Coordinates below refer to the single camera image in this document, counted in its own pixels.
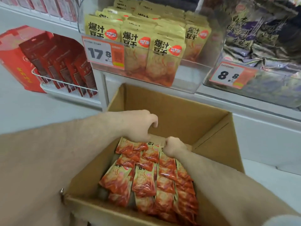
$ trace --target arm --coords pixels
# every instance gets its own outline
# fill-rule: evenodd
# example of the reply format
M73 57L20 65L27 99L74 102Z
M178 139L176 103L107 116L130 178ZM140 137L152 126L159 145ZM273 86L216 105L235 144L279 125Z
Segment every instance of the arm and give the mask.
M188 151L179 138L167 138L163 151L182 163L197 188L232 226L260 226L273 216L299 215L245 174Z
M148 141L152 123L158 117L147 110L106 112L1 135L1 223L58 225L58 191L116 138Z

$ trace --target fist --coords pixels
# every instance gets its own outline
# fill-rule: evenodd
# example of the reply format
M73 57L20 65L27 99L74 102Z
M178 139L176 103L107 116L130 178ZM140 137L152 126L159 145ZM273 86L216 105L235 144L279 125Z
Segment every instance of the fist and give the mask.
M171 158L178 158L178 156L182 153L185 153L187 147L185 144L176 137L168 137L165 141L165 147L163 148L163 152Z
M148 110L115 112L114 115L115 122L121 130L121 136L128 137L133 142L148 142L150 140L149 127L158 126L158 117Z

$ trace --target forearm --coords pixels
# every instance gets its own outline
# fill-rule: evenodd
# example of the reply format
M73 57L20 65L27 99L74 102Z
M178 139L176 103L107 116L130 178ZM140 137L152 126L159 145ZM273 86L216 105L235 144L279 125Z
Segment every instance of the forearm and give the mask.
M261 184L231 167L189 151L176 158L232 226L260 226L273 216L298 215Z
M0 136L0 190L9 197L0 202L2 222L22 219L58 196L122 131L104 113Z

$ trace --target price label 8.8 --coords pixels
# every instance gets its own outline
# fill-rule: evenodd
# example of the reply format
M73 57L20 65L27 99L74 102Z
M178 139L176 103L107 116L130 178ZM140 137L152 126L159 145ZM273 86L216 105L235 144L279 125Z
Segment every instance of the price label 8.8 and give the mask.
M209 81L242 89L255 74L255 69L228 62L221 62Z
M89 62L124 70L124 46L82 36Z

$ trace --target cardboard box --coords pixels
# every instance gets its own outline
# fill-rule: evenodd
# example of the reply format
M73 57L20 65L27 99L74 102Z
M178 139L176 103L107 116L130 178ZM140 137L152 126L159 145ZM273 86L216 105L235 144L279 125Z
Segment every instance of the cardboard box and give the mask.
M230 112L126 84L119 88L108 106L108 111L141 109L147 109L159 118L159 126L149 129L154 137L179 137L192 152L244 172ZM111 166L118 141L113 141L72 179L65 191L65 203L76 217L92 224L172 225L97 199L98 181ZM200 205L198 224L229 225L201 191L196 190L196 194Z

